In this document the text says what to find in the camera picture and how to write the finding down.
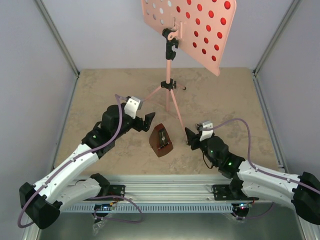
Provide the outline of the pink music stand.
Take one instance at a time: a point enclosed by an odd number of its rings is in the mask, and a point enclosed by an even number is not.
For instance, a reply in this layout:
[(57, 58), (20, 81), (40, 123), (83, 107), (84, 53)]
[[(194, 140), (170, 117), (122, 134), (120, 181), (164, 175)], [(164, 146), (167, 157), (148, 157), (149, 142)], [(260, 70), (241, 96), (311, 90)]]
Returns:
[(141, 0), (144, 22), (165, 38), (166, 78), (152, 93), (166, 89), (165, 109), (174, 103), (184, 123), (174, 94), (179, 85), (171, 78), (176, 49), (181, 49), (215, 76), (236, 14), (235, 0)]

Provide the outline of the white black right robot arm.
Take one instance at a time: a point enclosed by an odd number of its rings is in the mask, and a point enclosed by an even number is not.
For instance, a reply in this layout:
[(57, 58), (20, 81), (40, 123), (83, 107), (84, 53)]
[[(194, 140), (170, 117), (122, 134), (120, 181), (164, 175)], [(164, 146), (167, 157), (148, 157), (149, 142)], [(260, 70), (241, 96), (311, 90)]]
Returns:
[(201, 150), (204, 162), (231, 180), (229, 193), (236, 200), (255, 198), (272, 201), (295, 210), (305, 221), (320, 223), (320, 181), (309, 172), (301, 175), (283, 173), (254, 164), (229, 151), (224, 141), (213, 132), (194, 133), (185, 128), (187, 144)]

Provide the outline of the brown wooden metronome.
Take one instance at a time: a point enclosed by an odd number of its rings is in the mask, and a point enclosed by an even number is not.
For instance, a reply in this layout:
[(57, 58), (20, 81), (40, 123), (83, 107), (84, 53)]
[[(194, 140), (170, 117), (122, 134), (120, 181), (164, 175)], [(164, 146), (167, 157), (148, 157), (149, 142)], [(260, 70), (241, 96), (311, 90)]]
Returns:
[(162, 123), (154, 127), (149, 137), (149, 144), (158, 158), (167, 155), (174, 149), (169, 134)]

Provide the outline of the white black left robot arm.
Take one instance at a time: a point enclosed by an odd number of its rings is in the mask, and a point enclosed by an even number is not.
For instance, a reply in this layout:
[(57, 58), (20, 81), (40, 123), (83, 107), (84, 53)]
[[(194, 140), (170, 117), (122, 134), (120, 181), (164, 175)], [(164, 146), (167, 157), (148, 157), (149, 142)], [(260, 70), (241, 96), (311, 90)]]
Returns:
[(28, 215), (32, 224), (44, 230), (58, 219), (63, 210), (78, 202), (123, 199), (123, 195), (110, 191), (110, 182), (99, 173), (74, 186), (69, 184), (109, 152), (116, 140), (128, 131), (147, 132), (155, 115), (151, 112), (144, 118), (131, 117), (125, 113), (124, 103), (109, 106), (101, 121), (94, 125), (63, 163), (36, 183), (25, 182), (19, 188), (22, 213)]

